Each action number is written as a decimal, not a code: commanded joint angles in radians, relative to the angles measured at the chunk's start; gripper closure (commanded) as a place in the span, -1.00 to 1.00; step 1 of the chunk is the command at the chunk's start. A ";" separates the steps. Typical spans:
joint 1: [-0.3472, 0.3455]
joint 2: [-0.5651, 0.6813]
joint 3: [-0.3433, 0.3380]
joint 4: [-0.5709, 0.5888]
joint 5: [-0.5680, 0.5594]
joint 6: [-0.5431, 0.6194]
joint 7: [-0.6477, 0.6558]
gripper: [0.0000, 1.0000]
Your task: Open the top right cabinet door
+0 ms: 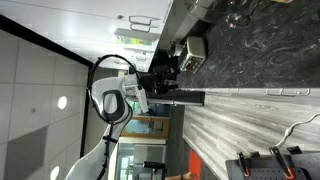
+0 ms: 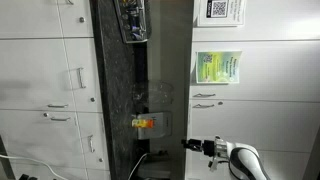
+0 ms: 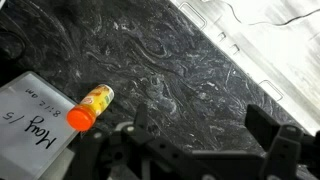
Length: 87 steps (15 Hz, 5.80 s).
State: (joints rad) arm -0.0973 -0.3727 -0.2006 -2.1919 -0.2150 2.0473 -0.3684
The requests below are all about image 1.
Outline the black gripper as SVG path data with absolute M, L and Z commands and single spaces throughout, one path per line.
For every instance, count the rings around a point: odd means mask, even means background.
M 143 88 L 152 94 L 165 94 L 178 88 L 177 84 L 167 86 L 164 83 L 165 75 L 177 75 L 176 69 L 169 68 L 168 65 L 155 66 L 151 72 L 141 72 L 141 83 Z

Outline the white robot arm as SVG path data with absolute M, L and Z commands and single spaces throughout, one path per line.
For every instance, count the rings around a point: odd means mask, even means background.
M 125 61 L 133 70 L 124 77 L 107 77 L 94 80 L 99 65 L 109 58 Z M 89 74 L 87 92 L 97 115 L 107 124 L 98 144 L 75 162 L 65 180 L 103 180 L 108 175 L 110 156 L 118 144 L 122 130 L 132 119 L 133 110 L 127 102 L 135 96 L 144 112 L 148 111 L 146 86 L 135 66 L 125 57 L 107 54 L 99 57 Z

